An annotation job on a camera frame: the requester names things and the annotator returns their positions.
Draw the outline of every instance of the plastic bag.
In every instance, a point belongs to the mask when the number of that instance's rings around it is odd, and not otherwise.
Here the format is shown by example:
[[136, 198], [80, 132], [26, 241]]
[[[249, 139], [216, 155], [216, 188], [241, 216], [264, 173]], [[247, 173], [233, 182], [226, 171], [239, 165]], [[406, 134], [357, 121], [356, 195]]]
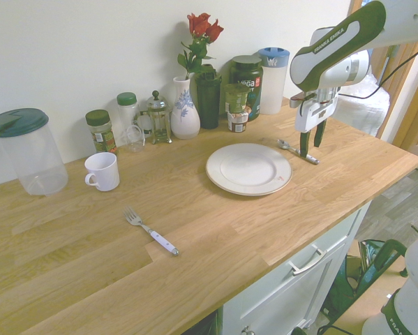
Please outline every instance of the plastic bag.
[[[377, 89], [377, 80], [370, 73], [359, 83], [344, 86], [340, 94], [353, 96], [368, 96]], [[390, 95], [379, 89], [368, 99], [357, 99], [348, 96], [339, 96], [333, 118], [357, 128], [367, 134], [376, 136], [390, 107]]]

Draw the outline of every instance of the blue lid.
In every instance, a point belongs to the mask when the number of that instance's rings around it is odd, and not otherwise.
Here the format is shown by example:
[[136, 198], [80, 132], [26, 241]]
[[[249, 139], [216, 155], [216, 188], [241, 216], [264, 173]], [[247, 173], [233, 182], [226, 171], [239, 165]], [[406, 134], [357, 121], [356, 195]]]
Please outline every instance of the blue lid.
[[288, 66], [290, 52], [281, 47], [266, 47], [258, 50], [265, 68], [283, 68]]
[[35, 108], [21, 108], [0, 114], [0, 137], [15, 137], [43, 127], [49, 117]]

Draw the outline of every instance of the green cup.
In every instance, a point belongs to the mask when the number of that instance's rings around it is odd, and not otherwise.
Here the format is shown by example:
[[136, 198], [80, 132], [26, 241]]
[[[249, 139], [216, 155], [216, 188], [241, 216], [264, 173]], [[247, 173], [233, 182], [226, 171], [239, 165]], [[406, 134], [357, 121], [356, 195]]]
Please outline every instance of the green cup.
[[241, 84], [225, 85], [225, 111], [231, 114], [243, 112], [250, 91], [251, 89]]

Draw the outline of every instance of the red rose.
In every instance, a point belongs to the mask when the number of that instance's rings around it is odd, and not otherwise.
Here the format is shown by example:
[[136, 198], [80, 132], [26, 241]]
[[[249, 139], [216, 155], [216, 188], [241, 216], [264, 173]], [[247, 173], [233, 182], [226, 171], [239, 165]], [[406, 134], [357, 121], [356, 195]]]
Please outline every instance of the red rose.
[[223, 30], [223, 27], [218, 26], [218, 19], [216, 19], [215, 23], [206, 30], [206, 35], [209, 37], [209, 43], [215, 42]]
[[210, 27], [209, 17], [210, 15], [207, 13], [203, 13], [197, 17], [193, 13], [192, 15], [187, 15], [190, 34], [194, 34], [196, 37], [204, 34], [206, 29]]

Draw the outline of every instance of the fork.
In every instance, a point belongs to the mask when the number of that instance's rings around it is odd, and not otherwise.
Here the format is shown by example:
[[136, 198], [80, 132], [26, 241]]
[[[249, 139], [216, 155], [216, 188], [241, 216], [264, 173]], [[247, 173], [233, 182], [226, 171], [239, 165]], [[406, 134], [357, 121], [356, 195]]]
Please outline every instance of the fork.
[[161, 246], [163, 246], [164, 248], [166, 248], [169, 252], [171, 252], [173, 254], [173, 256], [178, 256], [179, 255], [179, 251], [177, 248], [174, 247], [173, 244], [171, 244], [169, 241], [167, 241], [164, 237], [162, 237], [162, 235], [158, 234], [157, 232], [155, 232], [154, 230], [152, 230], [150, 227], [148, 227], [147, 225], [144, 225], [144, 223], [142, 222], [142, 219], [140, 218], [140, 216], [131, 208], [131, 207], [126, 207], [124, 210], [124, 215], [126, 220], [132, 224], [132, 225], [140, 225], [142, 228], [145, 229], [146, 232], [148, 232], [157, 242], [159, 242], [159, 244]]

